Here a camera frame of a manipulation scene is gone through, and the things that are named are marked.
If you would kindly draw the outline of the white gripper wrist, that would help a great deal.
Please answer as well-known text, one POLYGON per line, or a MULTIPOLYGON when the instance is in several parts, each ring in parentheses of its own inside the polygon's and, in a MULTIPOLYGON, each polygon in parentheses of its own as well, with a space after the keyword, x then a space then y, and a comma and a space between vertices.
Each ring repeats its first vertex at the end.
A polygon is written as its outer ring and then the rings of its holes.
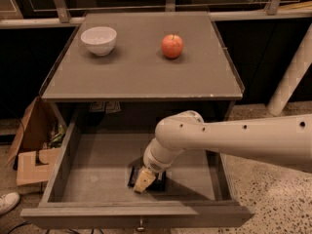
POLYGON ((169 168, 175 158, 182 152, 182 149, 164 147, 156 137, 153 138, 143 154, 143 164, 146 168, 135 168, 133 176, 134 191, 142 193, 156 179, 155 174, 162 173, 169 168))

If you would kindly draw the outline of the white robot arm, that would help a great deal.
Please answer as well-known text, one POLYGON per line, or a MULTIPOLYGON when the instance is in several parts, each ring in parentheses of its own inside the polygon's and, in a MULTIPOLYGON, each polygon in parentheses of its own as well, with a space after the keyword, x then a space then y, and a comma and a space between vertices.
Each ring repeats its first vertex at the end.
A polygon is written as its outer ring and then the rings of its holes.
POLYGON ((312 25, 269 104, 270 118, 206 123, 192 110, 167 117, 155 128, 129 183, 143 192, 187 150, 204 149, 312 173, 312 115, 282 117, 280 113, 312 61, 312 25))

